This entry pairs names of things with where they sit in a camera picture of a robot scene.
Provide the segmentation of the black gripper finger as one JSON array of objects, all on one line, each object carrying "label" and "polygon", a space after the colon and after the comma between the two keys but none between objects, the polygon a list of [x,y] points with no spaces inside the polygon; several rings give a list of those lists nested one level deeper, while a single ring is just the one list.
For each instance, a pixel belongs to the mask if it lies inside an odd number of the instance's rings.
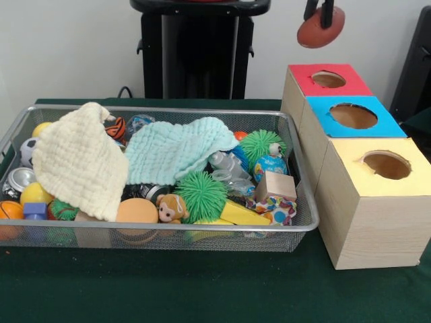
[{"label": "black gripper finger", "polygon": [[334,0],[324,0],[321,6],[321,27],[330,28],[333,21]]},{"label": "black gripper finger", "polygon": [[306,7],[304,10],[304,21],[310,19],[315,11],[317,10],[317,5],[319,3],[319,0],[307,0],[306,1]]}]

